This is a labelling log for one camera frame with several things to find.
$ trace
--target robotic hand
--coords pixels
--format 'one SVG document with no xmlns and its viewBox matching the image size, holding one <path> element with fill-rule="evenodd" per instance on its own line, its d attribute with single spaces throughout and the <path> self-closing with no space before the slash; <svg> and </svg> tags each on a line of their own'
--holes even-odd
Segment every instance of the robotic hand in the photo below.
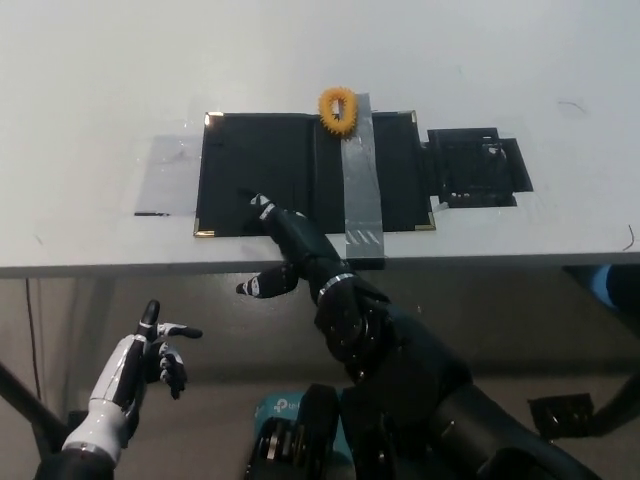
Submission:
<svg viewBox="0 0 640 480">
<path fill-rule="evenodd" d="M 89 400 L 84 421 L 67 437 L 62 451 L 45 458 L 35 480 L 111 480 L 140 418 L 146 385 L 163 381 L 174 399 L 187 382 L 182 357 L 168 337 L 200 338 L 202 331 L 173 323 L 157 324 L 160 303 L 147 305 L 136 332 L 124 337 L 107 361 Z"/>
<path fill-rule="evenodd" d="M 261 194 L 251 205 L 285 262 L 237 292 L 275 297 L 292 291 L 299 278 L 307 280 L 318 307 L 315 325 L 329 351 L 358 395 L 390 420 L 405 454 L 419 457 L 429 445 L 474 478 L 599 478 L 487 397 L 461 359 L 361 279 L 304 215 Z"/>
</svg>

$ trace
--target black bracket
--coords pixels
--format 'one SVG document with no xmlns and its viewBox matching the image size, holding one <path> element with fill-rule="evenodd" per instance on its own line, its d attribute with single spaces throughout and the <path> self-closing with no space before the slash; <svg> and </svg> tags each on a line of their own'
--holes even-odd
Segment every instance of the black bracket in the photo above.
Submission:
<svg viewBox="0 0 640 480">
<path fill-rule="evenodd" d="M 515 139 L 496 128 L 429 130 L 430 191 L 450 208 L 514 207 L 514 192 L 533 191 Z"/>
</svg>

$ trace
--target black pole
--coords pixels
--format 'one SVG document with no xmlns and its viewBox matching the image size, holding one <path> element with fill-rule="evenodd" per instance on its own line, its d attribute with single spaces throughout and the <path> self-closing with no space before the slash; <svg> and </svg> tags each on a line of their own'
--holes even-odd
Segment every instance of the black pole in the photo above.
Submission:
<svg viewBox="0 0 640 480">
<path fill-rule="evenodd" d="M 26 418 L 49 444 L 52 453 L 62 449 L 69 429 L 0 362 L 0 396 Z"/>
</svg>

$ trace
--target white table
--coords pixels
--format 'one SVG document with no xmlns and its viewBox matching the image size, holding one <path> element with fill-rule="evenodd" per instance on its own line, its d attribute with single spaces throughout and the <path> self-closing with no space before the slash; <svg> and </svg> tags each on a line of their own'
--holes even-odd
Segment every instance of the white table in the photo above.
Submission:
<svg viewBox="0 0 640 480">
<path fill-rule="evenodd" d="M 498 127 L 533 182 L 517 208 L 434 204 L 437 231 L 386 234 L 389 266 L 640 261 L 639 27 L 635 0 L 0 0 L 0 276 L 277 261 L 194 238 L 193 210 L 133 212 L 154 162 L 197 163 L 205 111 L 311 113 L 334 85 L 415 109 L 424 140 Z"/>
</svg>

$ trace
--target tape strip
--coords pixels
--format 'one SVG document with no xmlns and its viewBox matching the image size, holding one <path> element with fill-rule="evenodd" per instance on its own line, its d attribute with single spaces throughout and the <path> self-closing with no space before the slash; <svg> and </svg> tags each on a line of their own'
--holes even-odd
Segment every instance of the tape strip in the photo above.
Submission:
<svg viewBox="0 0 640 480">
<path fill-rule="evenodd" d="M 369 94 L 356 95 L 358 119 L 341 141 L 347 258 L 384 258 L 380 186 Z"/>
</svg>

